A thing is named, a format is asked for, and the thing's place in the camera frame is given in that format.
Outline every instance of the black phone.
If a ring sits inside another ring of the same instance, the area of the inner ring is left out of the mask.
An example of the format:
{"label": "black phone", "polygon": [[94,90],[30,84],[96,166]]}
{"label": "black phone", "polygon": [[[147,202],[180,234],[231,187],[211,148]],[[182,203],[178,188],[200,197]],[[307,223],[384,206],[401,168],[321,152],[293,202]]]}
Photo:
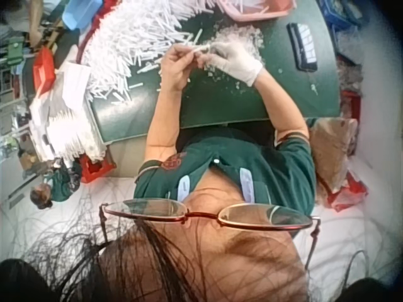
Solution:
{"label": "black phone", "polygon": [[297,69],[307,72],[317,71],[314,39],[309,26],[300,23],[287,25]]}

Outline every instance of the red eyeglass frame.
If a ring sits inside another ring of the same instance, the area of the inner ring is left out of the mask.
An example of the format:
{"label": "red eyeglass frame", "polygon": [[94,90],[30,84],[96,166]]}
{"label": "red eyeglass frame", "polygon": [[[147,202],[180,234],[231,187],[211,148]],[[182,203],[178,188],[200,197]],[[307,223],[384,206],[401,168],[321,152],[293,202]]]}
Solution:
{"label": "red eyeglass frame", "polygon": [[[106,226],[105,222],[107,221],[107,218],[104,214],[104,209],[103,207],[108,206],[108,203],[103,203],[99,206],[99,219],[101,221],[101,228],[102,228],[102,233],[105,239],[105,242],[108,243],[108,236],[106,234]],[[317,236],[320,232],[320,225],[321,225],[321,218],[318,216],[307,216],[310,218],[311,223],[308,225],[290,225],[290,226],[247,226],[247,225],[236,225],[235,223],[226,223],[223,221],[219,220],[219,215],[218,214],[211,214],[211,213],[205,213],[205,212],[190,212],[188,209],[188,212],[184,214],[183,217],[177,217],[177,218],[163,218],[163,217],[152,217],[152,216],[143,216],[143,215],[136,215],[136,214],[127,214],[123,212],[116,212],[113,210],[109,210],[105,208],[105,213],[111,214],[113,216],[118,216],[118,217],[123,217],[123,218],[128,218],[128,219],[139,219],[139,220],[147,220],[147,221],[153,221],[153,222],[166,222],[166,223],[182,223],[184,224],[189,218],[192,217],[199,217],[199,218],[208,218],[208,219],[213,219],[215,220],[221,227],[229,227],[229,228],[236,228],[240,230],[249,230],[249,231],[257,231],[257,232],[264,232],[264,231],[287,231],[287,232],[292,232],[292,231],[299,231],[299,230],[304,230],[306,228],[310,228],[314,224],[314,220],[317,222],[314,231],[310,234],[312,237],[312,246],[309,251],[307,263],[305,264],[305,270],[308,269],[310,259],[312,258],[312,255],[314,253],[314,250],[316,248],[316,243],[317,243]]]}

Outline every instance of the eyeglasses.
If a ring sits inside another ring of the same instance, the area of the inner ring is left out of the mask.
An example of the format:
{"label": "eyeglasses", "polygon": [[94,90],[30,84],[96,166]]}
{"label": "eyeglasses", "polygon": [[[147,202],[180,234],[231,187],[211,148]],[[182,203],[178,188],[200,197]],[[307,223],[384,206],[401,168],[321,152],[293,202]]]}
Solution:
{"label": "eyeglasses", "polygon": [[215,220],[220,226],[236,228],[245,231],[299,231],[310,228],[314,221],[316,226],[310,234],[312,246],[308,255],[305,269],[308,269],[310,259],[314,253],[321,219],[316,216],[305,216],[298,211],[272,204],[241,203],[228,206],[218,214],[204,212],[190,212],[183,204],[175,200],[161,198],[140,198],[126,200],[122,203],[101,204],[99,218],[105,242],[106,235],[105,213],[134,220],[148,220],[161,223],[185,223],[192,217]]}

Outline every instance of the pink tray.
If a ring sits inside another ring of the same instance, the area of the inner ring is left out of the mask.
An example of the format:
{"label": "pink tray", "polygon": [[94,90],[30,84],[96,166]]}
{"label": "pink tray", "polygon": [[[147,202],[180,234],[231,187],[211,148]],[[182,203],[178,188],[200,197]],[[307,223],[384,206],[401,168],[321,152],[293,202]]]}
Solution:
{"label": "pink tray", "polygon": [[261,8],[251,8],[244,6],[243,12],[240,12],[238,6],[234,6],[228,0],[217,0],[217,4],[228,14],[233,20],[238,22],[248,22],[257,20],[266,20],[278,17],[284,17],[297,7],[295,0],[266,0]]}

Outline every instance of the red tray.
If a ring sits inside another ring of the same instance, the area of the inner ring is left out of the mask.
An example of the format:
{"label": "red tray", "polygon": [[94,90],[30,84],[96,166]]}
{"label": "red tray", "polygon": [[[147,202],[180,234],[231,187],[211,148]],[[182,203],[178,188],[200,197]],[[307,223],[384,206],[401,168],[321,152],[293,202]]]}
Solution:
{"label": "red tray", "polygon": [[43,94],[52,88],[55,81],[55,66],[53,55],[49,48],[42,47],[33,63],[33,84],[36,92],[43,85],[40,94]]}

